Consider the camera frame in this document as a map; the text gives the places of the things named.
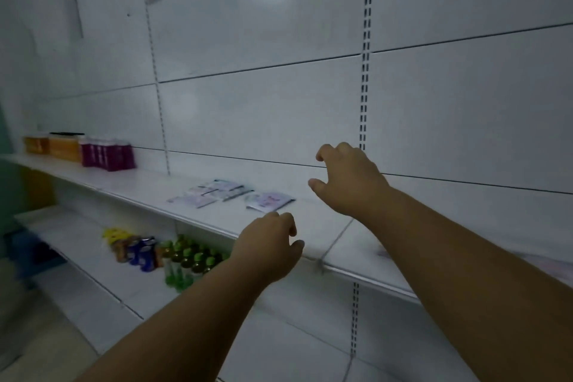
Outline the flat dark-edged packet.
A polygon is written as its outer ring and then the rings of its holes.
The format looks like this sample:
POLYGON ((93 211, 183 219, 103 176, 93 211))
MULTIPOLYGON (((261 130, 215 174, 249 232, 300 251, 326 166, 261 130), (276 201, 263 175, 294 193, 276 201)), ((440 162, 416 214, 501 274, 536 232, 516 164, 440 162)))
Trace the flat dark-edged packet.
POLYGON ((220 193, 218 192, 217 197, 221 201, 225 202, 225 201, 232 200, 234 198, 246 195, 246 194, 251 193, 251 192, 253 192, 253 189, 246 187, 246 186, 240 186, 240 187, 234 188, 232 190, 222 190, 222 191, 220 191, 220 193))

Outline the blue plastic crate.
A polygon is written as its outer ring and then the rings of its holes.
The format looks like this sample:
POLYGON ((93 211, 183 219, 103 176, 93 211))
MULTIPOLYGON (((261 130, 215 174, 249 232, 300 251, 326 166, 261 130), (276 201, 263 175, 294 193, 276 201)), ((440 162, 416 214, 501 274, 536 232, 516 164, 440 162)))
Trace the blue plastic crate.
POLYGON ((28 280, 66 263, 57 251, 27 229, 21 228, 4 234, 2 241, 7 257, 14 264, 17 280, 28 280))

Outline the person's left forearm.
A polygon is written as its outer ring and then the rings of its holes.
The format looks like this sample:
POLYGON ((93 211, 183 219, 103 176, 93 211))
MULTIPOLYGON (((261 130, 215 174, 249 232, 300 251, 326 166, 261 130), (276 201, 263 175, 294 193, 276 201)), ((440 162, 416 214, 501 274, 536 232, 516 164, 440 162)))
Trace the person's left forearm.
POLYGON ((257 298, 291 269, 236 257, 222 262, 75 382, 215 382, 257 298))

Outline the person's right hand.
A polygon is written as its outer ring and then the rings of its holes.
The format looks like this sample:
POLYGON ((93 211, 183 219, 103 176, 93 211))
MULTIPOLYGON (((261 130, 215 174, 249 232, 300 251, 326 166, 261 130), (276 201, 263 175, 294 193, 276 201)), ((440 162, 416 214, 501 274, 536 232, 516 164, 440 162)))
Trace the person's right hand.
POLYGON ((391 198, 392 188, 366 154, 347 142, 322 145, 317 161, 326 166, 329 199, 320 199, 334 211, 366 224, 391 198))

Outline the blue drink can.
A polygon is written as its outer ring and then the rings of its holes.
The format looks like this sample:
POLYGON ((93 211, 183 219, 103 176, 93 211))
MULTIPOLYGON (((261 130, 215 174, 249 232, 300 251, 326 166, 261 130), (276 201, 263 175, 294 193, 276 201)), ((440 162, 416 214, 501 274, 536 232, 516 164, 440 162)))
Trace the blue drink can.
POLYGON ((139 250, 139 266, 143 272, 152 272, 156 269, 155 255, 156 239, 154 237, 141 240, 139 250))
POLYGON ((140 237, 134 236, 131 238, 126 246, 127 262, 132 266, 139 266, 140 264, 140 251, 143 248, 143 241, 140 237))

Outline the person's left hand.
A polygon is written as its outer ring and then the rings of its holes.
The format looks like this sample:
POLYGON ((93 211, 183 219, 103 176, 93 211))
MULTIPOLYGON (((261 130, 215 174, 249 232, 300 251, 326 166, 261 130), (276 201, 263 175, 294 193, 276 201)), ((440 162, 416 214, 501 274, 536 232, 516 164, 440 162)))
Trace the person's left hand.
POLYGON ((290 212, 270 212, 255 219, 239 235, 230 260, 240 273, 268 286, 287 276, 300 259, 291 259, 289 247, 297 236, 290 212))

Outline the flat pale blue packet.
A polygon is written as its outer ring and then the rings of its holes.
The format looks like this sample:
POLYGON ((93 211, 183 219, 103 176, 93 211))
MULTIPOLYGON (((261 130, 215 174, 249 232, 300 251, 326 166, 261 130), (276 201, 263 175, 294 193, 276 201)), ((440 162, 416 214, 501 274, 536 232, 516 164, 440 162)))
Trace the flat pale blue packet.
POLYGON ((195 185, 195 186, 189 188, 186 191, 186 194, 189 194, 189 193, 206 194, 206 193, 208 193, 209 195, 211 195, 213 197, 217 197, 218 192, 220 193, 220 191, 222 191, 222 190, 232 190, 232 189, 240 187, 240 186, 244 186, 244 184, 233 182, 233 181, 228 181, 228 180, 215 179, 215 180, 201 183, 201 184, 198 184, 198 185, 195 185))

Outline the row of magenta bottles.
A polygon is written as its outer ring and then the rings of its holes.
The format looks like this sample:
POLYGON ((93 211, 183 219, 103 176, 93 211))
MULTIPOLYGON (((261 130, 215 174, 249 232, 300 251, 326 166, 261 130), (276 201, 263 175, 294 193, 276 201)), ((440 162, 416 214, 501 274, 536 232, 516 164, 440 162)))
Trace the row of magenta bottles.
POLYGON ((136 169, 133 146, 120 139, 78 138, 80 162, 85 168, 99 168, 107 172, 136 169))

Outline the flat white purple packet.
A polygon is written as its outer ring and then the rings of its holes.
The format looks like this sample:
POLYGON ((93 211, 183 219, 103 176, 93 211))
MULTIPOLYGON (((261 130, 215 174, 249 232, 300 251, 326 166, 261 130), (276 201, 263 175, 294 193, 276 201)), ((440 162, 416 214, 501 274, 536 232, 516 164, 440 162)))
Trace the flat white purple packet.
POLYGON ((261 213, 276 212, 296 199, 282 192, 257 192, 245 197, 247 209, 261 213))

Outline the yellow snack packet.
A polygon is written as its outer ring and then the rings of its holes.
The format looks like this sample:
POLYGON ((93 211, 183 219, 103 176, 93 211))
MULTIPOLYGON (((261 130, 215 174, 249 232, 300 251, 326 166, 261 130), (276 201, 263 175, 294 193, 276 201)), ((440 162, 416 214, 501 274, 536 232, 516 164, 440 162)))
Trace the yellow snack packet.
POLYGON ((115 245, 125 245, 132 238, 133 234, 121 228, 106 228, 103 231, 102 238, 104 243, 112 248, 115 245))

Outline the orange box with black lid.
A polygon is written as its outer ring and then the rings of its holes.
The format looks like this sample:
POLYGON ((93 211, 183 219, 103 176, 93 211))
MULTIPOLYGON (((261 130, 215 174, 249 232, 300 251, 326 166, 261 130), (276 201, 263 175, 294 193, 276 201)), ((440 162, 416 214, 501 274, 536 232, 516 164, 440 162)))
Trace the orange box with black lid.
POLYGON ((80 140, 84 139, 85 133, 75 132, 49 132, 49 154, 57 159, 81 162, 80 140))

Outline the flat lavender packet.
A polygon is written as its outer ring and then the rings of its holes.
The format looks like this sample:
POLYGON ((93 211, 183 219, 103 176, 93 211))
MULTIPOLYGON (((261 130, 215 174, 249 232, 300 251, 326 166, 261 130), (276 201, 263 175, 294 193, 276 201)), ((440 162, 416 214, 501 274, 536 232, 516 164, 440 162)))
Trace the flat lavender packet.
POLYGON ((213 197, 208 193, 206 194, 189 193, 186 195, 170 198, 167 200, 167 203, 186 205, 190 208, 199 209, 207 205, 216 203, 217 201, 218 201, 217 197, 213 197))

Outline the small orange box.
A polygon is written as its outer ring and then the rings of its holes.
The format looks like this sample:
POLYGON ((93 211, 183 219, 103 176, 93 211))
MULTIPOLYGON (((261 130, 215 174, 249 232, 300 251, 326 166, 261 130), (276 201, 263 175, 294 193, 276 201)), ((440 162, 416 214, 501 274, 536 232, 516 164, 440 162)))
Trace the small orange box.
POLYGON ((46 135, 26 135, 22 138, 28 154, 50 155, 50 140, 46 135))

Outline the low white metal shelf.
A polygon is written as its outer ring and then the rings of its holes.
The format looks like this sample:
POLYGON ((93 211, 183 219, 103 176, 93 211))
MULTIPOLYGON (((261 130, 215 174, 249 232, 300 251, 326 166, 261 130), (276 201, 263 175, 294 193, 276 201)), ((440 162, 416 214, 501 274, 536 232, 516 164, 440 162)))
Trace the low white metal shelf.
POLYGON ((117 262, 102 238, 104 228, 72 210, 52 206, 14 218, 142 320, 179 295, 164 283, 163 270, 143 272, 117 262))

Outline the slotted metal shelf upright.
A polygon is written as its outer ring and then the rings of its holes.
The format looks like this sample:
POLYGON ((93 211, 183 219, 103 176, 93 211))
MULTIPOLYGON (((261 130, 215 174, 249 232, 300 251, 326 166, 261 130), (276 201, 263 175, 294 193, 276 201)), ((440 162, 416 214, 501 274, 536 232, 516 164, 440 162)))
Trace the slotted metal shelf upright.
POLYGON ((167 172, 168 176, 171 176, 170 158, 169 158, 169 153, 168 153, 168 148, 167 148, 166 131, 165 131, 165 125, 164 125, 164 118, 163 118, 163 109, 162 109, 162 104, 161 104, 161 89, 159 86, 159 78, 158 78, 158 72, 157 72, 157 67, 156 67, 154 38, 153 38, 153 32, 152 32, 152 27, 151 27, 151 19, 150 19, 151 17, 150 17, 150 12, 149 12, 150 0, 144 0, 144 5, 145 5, 144 11, 145 11, 145 17, 146 17, 148 43, 149 43, 152 68, 153 68, 154 87, 155 87, 155 92, 156 92, 156 100, 157 100, 158 111, 159 111, 159 120, 160 120, 160 125, 161 125, 161 143, 163 146, 164 161, 166 164, 166 172, 167 172))
MULTIPOLYGON (((362 51, 361 51, 361 88, 360 88, 360 126, 359 126, 359 149, 366 152, 367 149, 367 112, 369 97, 369 72, 371 64, 371 54, 373 49, 372 40, 372 6, 373 0, 363 1, 363 31, 362 31, 362 51)), ((351 341, 350 356, 346 372, 342 382, 348 382, 350 371, 356 357, 359 327, 359 302, 360 302, 360 277, 355 272, 348 273, 352 279, 352 307, 351 307, 351 341)))

